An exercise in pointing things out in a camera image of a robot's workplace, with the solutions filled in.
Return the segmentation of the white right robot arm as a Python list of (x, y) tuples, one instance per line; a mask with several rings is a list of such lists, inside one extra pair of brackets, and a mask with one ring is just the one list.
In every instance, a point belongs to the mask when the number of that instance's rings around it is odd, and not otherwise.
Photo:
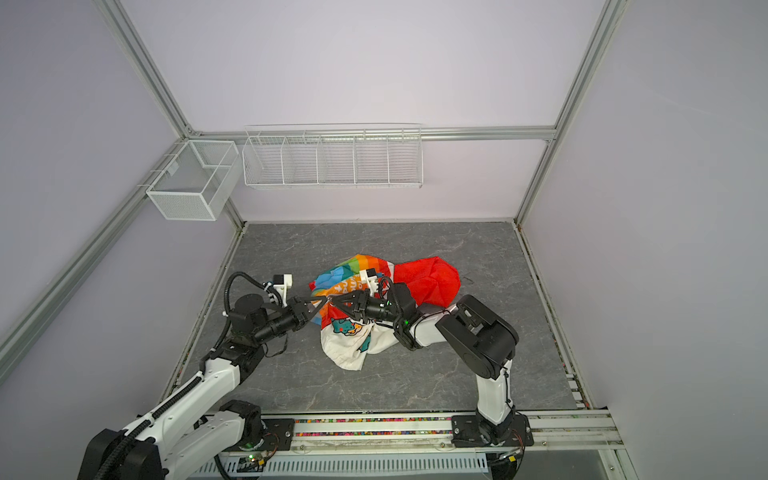
[(379, 298), (357, 290), (333, 297), (330, 304), (353, 320), (384, 327), (411, 351), (447, 343), (476, 376), (479, 416), (493, 426), (511, 420), (509, 370), (519, 334), (475, 296), (465, 295), (449, 307), (419, 305), (406, 284), (395, 283)]

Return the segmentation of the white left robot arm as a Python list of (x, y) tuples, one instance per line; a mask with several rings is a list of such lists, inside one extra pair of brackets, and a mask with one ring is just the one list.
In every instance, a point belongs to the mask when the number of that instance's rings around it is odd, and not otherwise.
[(266, 356), (269, 341), (303, 328), (325, 304), (320, 298), (249, 294), (224, 302), (225, 327), (198, 371), (168, 398), (119, 430), (104, 429), (87, 445), (81, 479), (186, 479), (234, 449), (263, 463), (289, 432), (266, 424), (259, 406), (230, 400)]

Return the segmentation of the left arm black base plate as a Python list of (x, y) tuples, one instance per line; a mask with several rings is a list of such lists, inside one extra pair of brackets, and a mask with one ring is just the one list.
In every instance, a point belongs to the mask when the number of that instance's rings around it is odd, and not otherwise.
[(288, 417), (266, 418), (259, 426), (247, 427), (244, 436), (225, 449), (227, 453), (288, 451), (294, 437), (295, 420)]

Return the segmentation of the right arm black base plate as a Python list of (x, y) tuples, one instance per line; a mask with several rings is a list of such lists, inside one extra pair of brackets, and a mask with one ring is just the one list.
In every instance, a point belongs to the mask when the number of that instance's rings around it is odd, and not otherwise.
[(494, 424), (479, 412), (451, 417), (452, 444), (460, 448), (533, 446), (529, 419), (513, 410), (500, 424)]

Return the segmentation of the colourful rainbow kids jacket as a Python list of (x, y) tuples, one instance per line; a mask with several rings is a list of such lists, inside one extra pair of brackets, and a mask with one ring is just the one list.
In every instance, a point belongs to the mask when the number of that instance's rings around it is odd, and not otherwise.
[(457, 269), (440, 257), (406, 263), (356, 255), (309, 283), (328, 303), (316, 314), (324, 353), (358, 371), (367, 356), (401, 345), (410, 351), (443, 343), (439, 320), (454, 310)]

